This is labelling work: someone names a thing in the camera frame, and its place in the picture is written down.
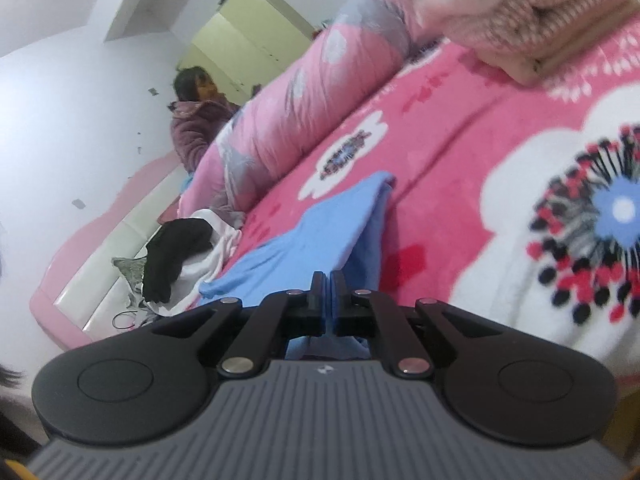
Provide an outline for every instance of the metal pin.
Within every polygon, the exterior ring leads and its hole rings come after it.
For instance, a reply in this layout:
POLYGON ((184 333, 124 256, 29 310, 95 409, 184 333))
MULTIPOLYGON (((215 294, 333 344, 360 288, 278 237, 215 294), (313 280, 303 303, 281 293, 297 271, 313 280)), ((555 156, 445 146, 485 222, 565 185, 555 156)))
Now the metal pin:
POLYGON ((254 362, 247 357, 230 357, 222 363, 222 369, 228 374, 245 374, 254 368, 254 362))
POLYGON ((419 357, 408 357, 406 359, 402 359, 398 363, 398 368, 403 374, 407 375, 417 375, 423 374, 431 368, 431 365, 428 361, 425 361, 419 357))

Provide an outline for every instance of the bed sheet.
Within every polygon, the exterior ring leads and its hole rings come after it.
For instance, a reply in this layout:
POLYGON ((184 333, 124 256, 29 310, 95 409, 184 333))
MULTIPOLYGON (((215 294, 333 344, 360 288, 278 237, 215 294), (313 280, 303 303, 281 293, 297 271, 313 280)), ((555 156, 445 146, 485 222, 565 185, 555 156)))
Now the bed sheet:
POLYGON ((428 52, 254 208, 236 258, 389 171, 381 290, 401 304, 450 301, 637 372, 639 45, 635 18, 536 89, 458 46, 428 52))

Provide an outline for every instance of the girl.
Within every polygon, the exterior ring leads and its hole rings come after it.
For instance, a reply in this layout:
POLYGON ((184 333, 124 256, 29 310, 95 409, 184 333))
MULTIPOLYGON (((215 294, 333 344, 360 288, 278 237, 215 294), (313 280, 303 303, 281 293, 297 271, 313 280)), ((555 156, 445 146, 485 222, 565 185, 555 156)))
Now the girl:
POLYGON ((184 169, 193 173, 209 145, 240 107, 227 101, 199 66, 180 70, 174 90, 178 101, 169 106, 174 113, 171 136, 184 169))

